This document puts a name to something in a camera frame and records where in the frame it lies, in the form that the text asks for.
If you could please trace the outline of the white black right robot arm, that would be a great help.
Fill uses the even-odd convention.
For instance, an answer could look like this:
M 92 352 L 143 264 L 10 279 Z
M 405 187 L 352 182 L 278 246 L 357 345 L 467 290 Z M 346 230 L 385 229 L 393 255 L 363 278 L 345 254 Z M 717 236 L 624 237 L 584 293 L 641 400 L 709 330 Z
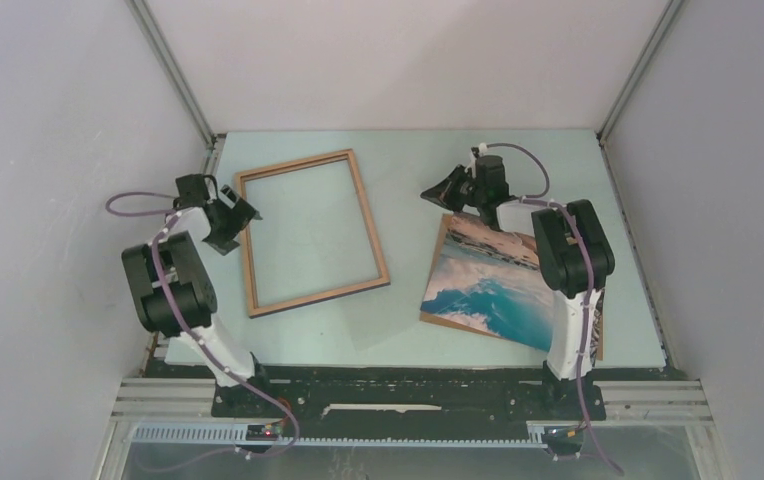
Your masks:
M 564 418 L 580 403 L 570 380 L 581 380 L 593 368 L 594 311 L 615 256 L 593 204 L 587 199 L 562 204 L 542 196 L 514 196 L 498 155 L 472 153 L 469 165 L 458 165 L 420 197 L 444 210 L 460 213 L 472 207 L 482 223 L 498 232 L 521 233 L 523 227 L 502 218 L 514 207 L 530 215 L 539 270 L 546 286 L 564 299 L 553 327 L 546 365 L 557 379 L 539 392 L 543 411 Z

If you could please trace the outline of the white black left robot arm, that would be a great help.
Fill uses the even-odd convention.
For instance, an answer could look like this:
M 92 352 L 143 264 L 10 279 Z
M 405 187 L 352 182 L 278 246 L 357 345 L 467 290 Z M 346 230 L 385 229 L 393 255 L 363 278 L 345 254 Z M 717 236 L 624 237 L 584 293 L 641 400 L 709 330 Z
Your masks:
M 218 316 L 218 298 L 199 250 L 226 256 L 239 248 L 239 234 L 259 212 L 228 185 L 206 174 L 175 181 L 177 194 L 161 211 L 164 224 L 149 241 L 129 247 L 121 261 L 142 327 L 177 338 L 194 349 L 218 386 L 238 387 L 236 404 L 262 416 L 274 403 L 273 388 L 262 382 L 255 355 L 234 344 Z

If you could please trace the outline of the wooden picture frame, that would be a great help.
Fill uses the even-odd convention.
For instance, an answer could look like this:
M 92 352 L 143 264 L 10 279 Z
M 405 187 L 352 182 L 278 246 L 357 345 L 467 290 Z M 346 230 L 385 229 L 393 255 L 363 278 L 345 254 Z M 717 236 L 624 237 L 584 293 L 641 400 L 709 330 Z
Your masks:
M 240 235 L 249 317 L 390 284 L 353 150 L 241 171 L 234 181 L 264 214 Z

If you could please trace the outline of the clear acrylic frame sheet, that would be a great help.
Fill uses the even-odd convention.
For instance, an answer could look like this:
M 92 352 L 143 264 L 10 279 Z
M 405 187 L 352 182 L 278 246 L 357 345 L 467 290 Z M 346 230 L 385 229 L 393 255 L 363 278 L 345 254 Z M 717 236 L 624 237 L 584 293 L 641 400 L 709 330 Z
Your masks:
M 415 336 L 434 220 L 423 183 L 418 168 L 364 158 L 242 176 L 263 215 L 242 237 L 242 330 L 334 334 L 358 351 Z

